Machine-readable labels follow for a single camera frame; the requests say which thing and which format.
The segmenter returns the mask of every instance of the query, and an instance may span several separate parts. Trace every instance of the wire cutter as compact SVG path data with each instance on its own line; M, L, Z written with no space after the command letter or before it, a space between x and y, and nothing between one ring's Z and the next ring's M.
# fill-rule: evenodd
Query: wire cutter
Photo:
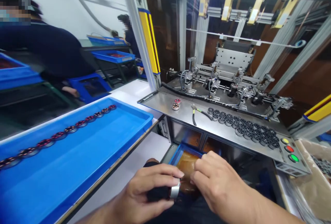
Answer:
M193 124L194 126L196 126L197 124L195 123L195 119L194 119L194 114L195 114L195 110L199 111L200 113L204 114L205 116L207 116L211 121L213 120L209 114L207 114L206 112L198 109L194 104L191 104L191 107L193 109L193 115L192 115L192 120L193 120Z

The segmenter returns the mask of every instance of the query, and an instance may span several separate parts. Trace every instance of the red button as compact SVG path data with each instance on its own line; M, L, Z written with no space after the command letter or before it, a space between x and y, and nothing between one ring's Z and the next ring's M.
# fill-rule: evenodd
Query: red button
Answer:
M293 149L292 147L290 147L290 146L285 146L285 150L286 150L287 152L289 152L289 153L294 152L294 149Z

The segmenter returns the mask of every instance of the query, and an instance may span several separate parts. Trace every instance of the cardboard box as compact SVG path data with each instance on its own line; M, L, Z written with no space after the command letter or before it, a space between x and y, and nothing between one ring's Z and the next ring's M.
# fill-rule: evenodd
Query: cardboard box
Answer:
M331 148L302 139L296 140L295 145L312 174L292 178L291 182L300 191L316 218L331 221L331 184L310 156L331 162Z

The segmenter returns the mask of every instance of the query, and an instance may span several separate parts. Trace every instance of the blue stool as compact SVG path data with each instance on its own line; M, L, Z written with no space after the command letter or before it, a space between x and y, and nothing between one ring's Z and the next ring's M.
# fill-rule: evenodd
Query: blue stool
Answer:
M68 79L68 82L79 92L80 100L86 104L109 95L108 91L111 91L109 85L97 73L71 78Z

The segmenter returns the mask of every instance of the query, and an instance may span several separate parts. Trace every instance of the hand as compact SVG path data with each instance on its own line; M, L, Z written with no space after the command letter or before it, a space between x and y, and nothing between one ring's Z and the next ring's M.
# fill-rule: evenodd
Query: hand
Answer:
M196 161L194 170L191 181L212 212L227 223L256 223L253 203L258 193L223 158L210 151Z
M111 223L145 223L173 205L173 201L148 203L146 192L161 186L176 186L184 173L177 167L159 164L141 168L110 204Z

